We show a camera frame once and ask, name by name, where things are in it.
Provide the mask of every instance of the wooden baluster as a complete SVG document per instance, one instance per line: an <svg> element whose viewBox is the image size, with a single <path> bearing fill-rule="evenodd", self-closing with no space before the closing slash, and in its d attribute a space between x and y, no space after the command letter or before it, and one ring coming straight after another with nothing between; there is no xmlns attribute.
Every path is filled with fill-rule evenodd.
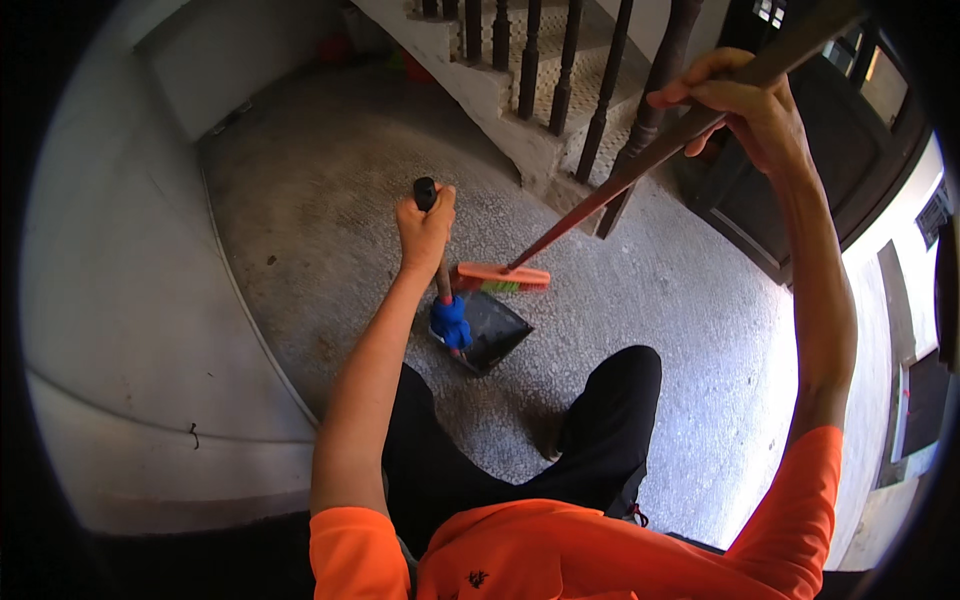
<svg viewBox="0 0 960 600"><path fill-rule="evenodd" d="M444 19L455 21L460 18L460 0L444 0Z"/></svg>
<svg viewBox="0 0 960 600"><path fill-rule="evenodd" d="M610 98L616 88L616 76L620 72L620 60L623 58L623 46L627 43L627 27L630 26L630 13L634 9L634 0L621 0L620 12L616 16L616 27L613 29L613 40L610 44L610 54L607 56L607 66L603 72L603 82L600 84L600 97L597 99L597 110L590 119L590 129L587 131L587 141L580 154L580 164L577 166L575 179L586 183L590 179L593 161L603 139L603 131L607 127L607 109Z"/></svg>
<svg viewBox="0 0 960 600"><path fill-rule="evenodd" d="M493 20L493 68L510 68L510 19L507 18L507 0L496 0L496 19Z"/></svg>
<svg viewBox="0 0 960 600"><path fill-rule="evenodd" d="M666 24L666 31L657 48L657 55L650 66L650 75L643 87L643 99L636 109L636 119L630 127L630 137L616 156L613 170L629 158L633 158L657 135L660 121L663 119L663 110L653 108L647 102L647 94L660 89L678 75L684 67L686 44L690 41L690 30L700 14L700 7L704 0L670 0L670 18ZM620 220L627 200L634 193L634 186L628 187L610 204L600 219L597 236L606 239L610 235L616 222Z"/></svg>
<svg viewBox="0 0 960 600"><path fill-rule="evenodd" d="M467 35L467 60L470 62L479 62L482 57L480 56L480 48L482 46L481 42L481 30L480 25L480 0L464 0L464 17L467 20L466 26L466 35Z"/></svg>
<svg viewBox="0 0 960 600"><path fill-rule="evenodd" d="M553 107L550 109L550 127L554 135L561 135L566 125L566 110L570 105L570 69L577 56L577 37L580 35L580 14L584 9L584 0L570 0L570 10L566 14L566 34L564 35L564 55L560 62L560 80L553 88Z"/></svg>
<svg viewBox="0 0 960 600"><path fill-rule="evenodd" d="M516 115L526 121L534 115L534 96L537 95L537 65L540 50L537 36L540 33L540 0L530 0L527 8L527 45L523 47L523 62L520 67L520 102Z"/></svg>

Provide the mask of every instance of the terrazzo floor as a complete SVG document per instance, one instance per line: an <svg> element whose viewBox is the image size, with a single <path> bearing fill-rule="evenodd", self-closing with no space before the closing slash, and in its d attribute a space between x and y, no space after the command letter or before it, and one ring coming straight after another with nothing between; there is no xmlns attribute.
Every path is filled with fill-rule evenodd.
<svg viewBox="0 0 960 600"><path fill-rule="evenodd" d="M287 78L200 150L237 284L320 418L396 274L393 205L415 178L457 186L451 264L507 262L558 218L440 87L376 65ZM797 385L791 295L688 212L665 172L641 181L611 239L575 230L531 266L551 272L551 289L502 300L536 330L485 378L428 337L424 297L406 361L443 426L479 467L524 481L548 466L533 440L590 371L651 346L663 380L643 512L655 530L729 546L783 452Z"/></svg>

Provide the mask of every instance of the hand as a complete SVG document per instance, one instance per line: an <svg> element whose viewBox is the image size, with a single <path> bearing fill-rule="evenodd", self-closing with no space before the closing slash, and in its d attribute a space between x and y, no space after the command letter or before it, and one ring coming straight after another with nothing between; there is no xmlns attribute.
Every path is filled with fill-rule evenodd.
<svg viewBox="0 0 960 600"><path fill-rule="evenodd" d="M797 169L814 170L806 144L804 122L790 93L786 76L767 89L710 76L737 69L754 57L746 50L718 48L690 65L681 77L663 89L651 92L647 101L654 108L670 108L693 98L727 116L712 129L686 144L684 154L696 156L710 135L727 126L747 152L758 171L774 183L787 179Z"/></svg>
<svg viewBox="0 0 960 600"><path fill-rule="evenodd" d="M400 230L400 248L403 250L400 270L426 276L427 280L437 273L456 215L453 210L456 188L440 183L436 186L437 201L429 212L417 208L410 196L396 203L396 228Z"/></svg>

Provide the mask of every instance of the orange shirt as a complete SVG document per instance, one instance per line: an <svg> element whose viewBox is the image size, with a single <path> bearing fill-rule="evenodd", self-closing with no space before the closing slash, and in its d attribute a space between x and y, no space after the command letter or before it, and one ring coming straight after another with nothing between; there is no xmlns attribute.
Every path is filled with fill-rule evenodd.
<svg viewBox="0 0 960 600"><path fill-rule="evenodd" d="M465 511L434 534L417 598L812 598L833 535L843 434L810 431L724 556L554 500ZM310 520L314 598L406 598L394 527L363 508Z"/></svg>

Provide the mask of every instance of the broom handle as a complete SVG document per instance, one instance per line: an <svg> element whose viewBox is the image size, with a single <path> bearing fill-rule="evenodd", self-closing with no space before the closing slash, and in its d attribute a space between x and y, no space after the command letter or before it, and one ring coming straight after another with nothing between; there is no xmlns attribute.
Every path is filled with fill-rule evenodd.
<svg viewBox="0 0 960 600"><path fill-rule="evenodd" d="M795 27L780 33L753 60L734 71L731 79L739 84L769 87L780 75L789 73L818 54L824 44L845 33L864 16L855 0L821 0ZM687 114L673 127L658 135L639 154L613 172L603 185L574 206L557 225L507 265L507 271L513 271L561 235L580 225L648 171L676 154L686 142L716 125L725 115L725 112L693 101Z"/></svg>
<svg viewBox="0 0 960 600"><path fill-rule="evenodd" d="M414 202L417 208L423 212L430 212L437 201L437 187L432 179L421 177L414 181ZM446 252L440 257L440 267L437 268L437 274L434 276L437 283L437 298L443 304L450 304L453 301L453 293L450 291L450 271L446 267Z"/></svg>

